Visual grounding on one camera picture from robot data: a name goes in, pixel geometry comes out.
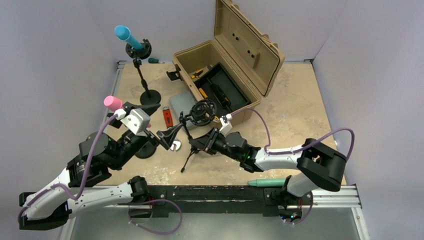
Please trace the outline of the black tripod shock mount stand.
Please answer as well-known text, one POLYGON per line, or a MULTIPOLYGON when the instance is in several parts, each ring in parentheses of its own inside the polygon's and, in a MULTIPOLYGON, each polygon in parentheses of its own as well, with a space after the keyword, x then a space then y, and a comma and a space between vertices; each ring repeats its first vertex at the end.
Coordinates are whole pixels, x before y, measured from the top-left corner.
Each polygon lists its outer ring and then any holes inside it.
MULTIPOLYGON (((203 99, 198 101, 190 110, 190 112, 187 115, 184 115, 183 112, 180 113, 179 122, 183 125, 184 131, 187 134, 188 140, 190 138, 193 138, 187 128, 187 121, 190 121, 193 125, 197 127, 204 127, 209 125, 217 115, 217 105, 215 102, 211 99, 203 99)), ((189 158, 193 154, 198 153, 190 153, 186 159, 186 162, 184 163, 183 167, 181 168, 180 172, 183 173, 185 171, 185 167, 189 161, 189 158)))

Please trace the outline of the pink microphone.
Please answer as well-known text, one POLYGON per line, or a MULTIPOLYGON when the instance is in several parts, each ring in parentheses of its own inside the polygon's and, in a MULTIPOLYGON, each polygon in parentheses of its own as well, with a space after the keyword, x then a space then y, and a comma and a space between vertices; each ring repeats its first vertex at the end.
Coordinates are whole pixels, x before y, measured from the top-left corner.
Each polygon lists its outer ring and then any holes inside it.
POLYGON ((109 95, 104 98, 103 104, 111 112, 115 112, 116 110, 121 109, 123 107, 124 102, 113 95, 109 95))

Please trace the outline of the mint green microphone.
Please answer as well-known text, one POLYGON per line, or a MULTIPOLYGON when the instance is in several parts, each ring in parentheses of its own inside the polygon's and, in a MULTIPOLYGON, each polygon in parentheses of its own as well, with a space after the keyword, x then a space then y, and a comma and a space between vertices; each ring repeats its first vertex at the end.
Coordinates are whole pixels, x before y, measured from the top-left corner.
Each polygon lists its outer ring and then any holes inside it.
POLYGON ((285 178, 258 178, 249 180, 247 184, 253 187, 268 188, 268 187, 282 187, 285 184, 285 178))

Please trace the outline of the blue microphone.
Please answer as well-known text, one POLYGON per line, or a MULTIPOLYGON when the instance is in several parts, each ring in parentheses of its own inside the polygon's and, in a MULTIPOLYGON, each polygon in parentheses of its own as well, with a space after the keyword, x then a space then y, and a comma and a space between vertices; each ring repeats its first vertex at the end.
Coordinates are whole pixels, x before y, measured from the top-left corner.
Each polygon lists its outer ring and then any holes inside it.
POLYGON ((128 27, 124 25, 117 25, 114 28, 114 33, 118 39, 126 42, 132 48, 136 50, 141 50, 144 48, 143 45, 134 36, 132 36, 132 33, 128 27))

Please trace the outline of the black round base mic stand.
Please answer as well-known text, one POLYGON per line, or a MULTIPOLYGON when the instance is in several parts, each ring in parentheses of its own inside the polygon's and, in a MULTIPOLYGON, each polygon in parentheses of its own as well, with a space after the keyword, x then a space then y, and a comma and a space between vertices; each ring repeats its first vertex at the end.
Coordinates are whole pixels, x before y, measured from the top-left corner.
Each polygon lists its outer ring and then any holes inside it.
MULTIPOLYGON (((109 125, 121 131, 124 129, 120 121, 114 120, 109 125)), ((134 156, 138 159, 147 159, 150 158, 156 152, 156 150, 157 147, 153 146, 153 144, 147 140, 143 145, 140 146, 140 149, 135 153, 134 156)))

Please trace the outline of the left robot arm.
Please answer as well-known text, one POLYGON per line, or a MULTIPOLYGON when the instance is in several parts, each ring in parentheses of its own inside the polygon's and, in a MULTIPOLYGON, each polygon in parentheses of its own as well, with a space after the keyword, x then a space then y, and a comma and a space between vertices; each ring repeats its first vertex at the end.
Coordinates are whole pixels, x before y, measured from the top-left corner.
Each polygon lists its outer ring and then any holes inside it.
POLYGON ((46 231, 65 225, 80 213, 109 205, 155 205, 166 199, 153 196, 144 177, 107 189, 89 191, 111 177, 111 171, 122 167, 147 143, 169 150, 181 125, 166 131, 148 130, 151 115, 159 104, 134 105, 113 96, 104 100, 108 119, 100 130, 79 144, 79 154, 62 172, 37 192, 19 196, 21 211, 17 221, 21 230, 46 231))

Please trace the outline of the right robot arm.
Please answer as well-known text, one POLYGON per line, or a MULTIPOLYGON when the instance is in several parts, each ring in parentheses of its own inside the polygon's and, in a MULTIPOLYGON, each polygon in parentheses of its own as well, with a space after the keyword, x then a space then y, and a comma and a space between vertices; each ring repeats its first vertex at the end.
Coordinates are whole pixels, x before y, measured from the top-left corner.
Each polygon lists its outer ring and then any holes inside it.
POLYGON ((239 162, 249 173, 274 169, 299 170, 288 176, 280 198, 292 204, 315 189, 338 192, 348 158, 339 151, 314 138, 290 148, 265 149, 252 146, 239 132, 223 135, 216 128, 207 134, 189 139, 191 152, 209 155, 220 153, 239 162))

